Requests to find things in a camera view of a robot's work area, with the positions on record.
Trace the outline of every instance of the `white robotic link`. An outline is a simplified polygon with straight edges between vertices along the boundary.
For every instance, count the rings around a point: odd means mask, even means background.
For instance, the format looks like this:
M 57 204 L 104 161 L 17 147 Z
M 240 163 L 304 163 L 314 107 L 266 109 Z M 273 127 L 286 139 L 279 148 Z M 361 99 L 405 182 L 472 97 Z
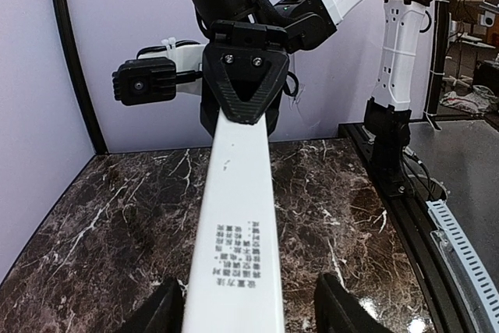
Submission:
M 381 67 L 373 98 L 383 107 L 406 111 L 411 104 L 411 82 L 418 36 L 426 7 L 388 0 L 384 4 L 385 30 Z

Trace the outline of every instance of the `marble table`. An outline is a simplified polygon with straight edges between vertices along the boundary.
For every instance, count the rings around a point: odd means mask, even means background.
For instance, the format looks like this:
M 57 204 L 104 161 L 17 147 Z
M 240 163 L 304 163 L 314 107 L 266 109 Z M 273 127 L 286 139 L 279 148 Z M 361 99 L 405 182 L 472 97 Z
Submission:
M 189 284 L 209 149 L 95 157 L 0 288 L 1 332 L 113 332 L 166 276 Z M 271 145 L 286 331 L 315 331 L 331 272 L 395 332 L 434 331 L 423 294 L 349 140 Z

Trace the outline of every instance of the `wire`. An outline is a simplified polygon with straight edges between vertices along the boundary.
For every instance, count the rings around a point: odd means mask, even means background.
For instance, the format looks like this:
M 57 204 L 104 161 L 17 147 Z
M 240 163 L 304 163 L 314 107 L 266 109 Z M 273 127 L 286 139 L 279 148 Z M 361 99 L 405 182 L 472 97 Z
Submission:
M 200 44 L 200 42 L 189 41 L 189 40 L 178 41 L 177 43 L 175 43 L 175 47 L 188 46 L 191 44 Z M 153 52 L 163 52 L 163 51 L 166 51 L 166 46 L 163 46 L 163 45 L 162 46 L 145 47 L 145 48 L 142 48 L 141 50 L 139 50 L 139 52 L 137 52 L 136 58 L 139 58 L 139 56 L 144 55 L 144 54 L 150 54 Z
M 404 151 L 400 152 L 400 160 L 402 160 L 402 161 L 404 160 Z M 400 165 L 400 169 L 402 170 L 402 174 L 404 175 L 405 179 L 407 181 L 409 181 L 409 184 L 411 185 L 411 188 L 412 188 L 412 195 L 414 196 L 414 194 L 416 194 L 416 191 L 417 191 L 416 185 L 414 185 L 414 182 L 407 174 L 407 171 L 405 170 L 404 165 L 402 163 Z
M 68 0 L 52 0 L 54 5 L 55 20 L 57 22 L 58 34 L 64 52 L 65 63 L 68 68 L 69 78 L 73 85 L 76 101 L 97 155 L 108 153 L 102 129 L 99 125 L 92 99 L 88 91 L 87 82 L 81 66 L 78 47 L 76 46 L 71 16 L 69 14 Z
M 425 27 L 423 30 L 420 30 L 419 32 L 421 34 L 425 34 L 429 29 L 431 29 L 431 24 L 433 23 L 433 18 L 431 17 L 430 13 L 428 11 L 424 11 L 426 15 L 428 16 L 428 26 Z
M 431 187 L 431 183 L 433 182 L 431 180 L 431 177 L 430 177 L 430 171 L 428 170 L 428 168 L 425 166 L 425 164 L 423 164 L 422 161 L 418 161 L 418 165 L 421 167 L 421 169 L 424 171 L 424 174 L 426 176 L 426 180 L 428 182 L 428 186 Z
M 411 173 L 414 175 L 414 177 L 418 180 L 418 182 L 425 188 L 425 190 L 428 192 L 429 194 L 429 197 L 431 198 L 431 200 L 435 200 L 435 197 L 433 195 L 433 193 L 431 192 L 431 188 L 429 186 L 427 186 L 423 180 L 418 176 L 418 174 L 416 173 L 416 171 L 411 167 L 411 165 L 409 164 L 408 161 L 406 161 L 404 158 L 402 159 L 403 163 L 405 164 L 405 166 L 408 168 L 409 171 L 411 171 Z
M 456 35 L 458 36 L 457 39 L 454 42 L 451 42 L 449 44 L 449 47 L 447 48 L 447 51 L 445 52 L 445 56 L 449 55 L 449 52 L 451 51 L 451 48 L 454 46 L 454 44 L 457 44 L 462 39 L 462 36 L 465 33 L 464 22 L 461 20 L 461 21 L 459 21 L 459 24 L 460 24 L 460 27 L 459 27 L 458 31 L 456 31 L 454 34 L 452 34 L 451 36 L 449 36 L 449 38 L 447 39 L 447 40 L 450 40 L 452 37 L 455 37 Z
M 471 20 L 471 24 L 472 25 L 475 25 L 476 24 L 476 20 L 473 19 L 473 16 L 471 16 L 471 13 L 469 13 L 469 8 L 468 6 L 466 5 L 466 0 L 463 0 L 462 1 L 462 6 L 464 7 L 465 11 L 466 11 L 466 14 L 468 15 L 469 19 Z
M 293 81 L 295 81 L 295 89 L 293 92 L 291 92 L 291 89 L 289 88 L 288 82 L 284 85 L 284 94 L 288 95 L 289 97 L 296 97 L 298 95 L 299 91 L 299 80 L 298 77 L 296 76 L 295 73 L 293 72 L 288 72 L 288 76 L 291 77 Z
M 200 28 L 201 33 L 207 38 L 210 39 L 210 32 L 208 29 L 204 26 L 204 21 L 203 18 L 201 17 L 200 13 L 197 12 L 196 10 L 196 21 L 197 21 L 197 26 Z

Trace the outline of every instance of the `black metal pole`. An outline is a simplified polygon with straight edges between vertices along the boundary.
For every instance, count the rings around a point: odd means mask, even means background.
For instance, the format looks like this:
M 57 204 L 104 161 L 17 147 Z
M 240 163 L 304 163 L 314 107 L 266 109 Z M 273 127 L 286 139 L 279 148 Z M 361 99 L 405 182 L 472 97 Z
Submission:
M 442 79 L 444 78 L 445 52 L 447 51 L 450 23 L 448 0 L 436 0 L 435 23 L 434 49 L 430 68 L 430 85 L 426 96 L 426 113 L 429 116 L 435 116 L 437 114 Z
M 83 121 L 87 127 L 88 134 L 94 145 L 97 154 L 107 154 L 108 147 L 104 141 L 104 136 L 101 132 L 101 127 L 95 115 L 94 106 L 90 99 L 85 76 L 81 68 L 80 57 L 76 48 L 73 27 L 71 26 L 71 18 L 69 16 L 67 0 L 52 0 L 54 2 L 55 18 L 61 38 L 62 50 L 64 51 L 65 62 L 68 66 L 69 76 L 73 84 L 76 99 L 80 106 L 80 111 L 83 116 Z

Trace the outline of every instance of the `white wall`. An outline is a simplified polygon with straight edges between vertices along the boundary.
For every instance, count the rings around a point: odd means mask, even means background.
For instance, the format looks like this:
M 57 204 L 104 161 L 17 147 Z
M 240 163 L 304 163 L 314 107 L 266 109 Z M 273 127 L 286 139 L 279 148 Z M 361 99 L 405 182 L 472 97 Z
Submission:
M 199 122 L 198 97 L 125 107 L 114 101 L 111 73 L 145 46 L 164 37 L 197 39 L 190 0 L 69 0 L 76 41 L 97 117 L 111 152 L 208 145 Z M 294 66 L 304 91 L 285 99 L 272 140 L 333 136 L 339 123 L 363 119 L 374 87 L 384 34 L 382 0 L 365 0 L 338 32 L 315 51 L 300 52 Z M 432 31 L 421 38 L 413 85 L 414 117 L 422 117 Z
M 0 0 L 0 281 L 94 154 L 51 0 Z

